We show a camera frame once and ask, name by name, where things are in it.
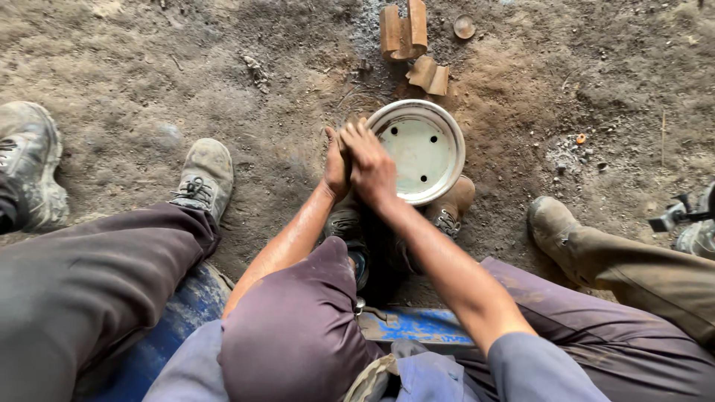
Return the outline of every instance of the clay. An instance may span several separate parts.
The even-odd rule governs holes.
[[[400,18],[396,5],[380,12],[380,50],[388,62],[404,62],[427,53],[427,8],[421,0],[408,0],[407,7],[407,18]]]
[[[449,67],[438,66],[432,57],[420,56],[405,77],[410,84],[422,87],[428,94],[447,94]]]

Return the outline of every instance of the white metal bowl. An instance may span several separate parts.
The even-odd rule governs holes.
[[[464,168],[464,136],[442,107],[401,100],[375,112],[367,126],[395,160],[398,195],[409,204],[429,204],[457,182]]]

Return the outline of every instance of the small round disc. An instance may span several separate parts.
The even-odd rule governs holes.
[[[462,14],[454,20],[454,33],[462,39],[471,38],[476,30],[474,18],[469,14]]]

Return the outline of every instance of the dirty ground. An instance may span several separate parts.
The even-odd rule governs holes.
[[[668,247],[674,236],[645,218],[713,171],[712,2],[425,2],[428,55],[452,74],[444,97],[380,58],[384,0],[0,0],[0,102],[54,116],[74,223],[167,200],[193,141],[226,144],[236,184],[212,262],[234,280],[319,180],[322,127],[405,98],[462,127],[477,196],[459,244],[475,258],[568,284],[526,234],[542,194],[588,225]],[[452,30],[463,13],[477,24],[466,41]],[[423,278],[390,299],[440,305]]]

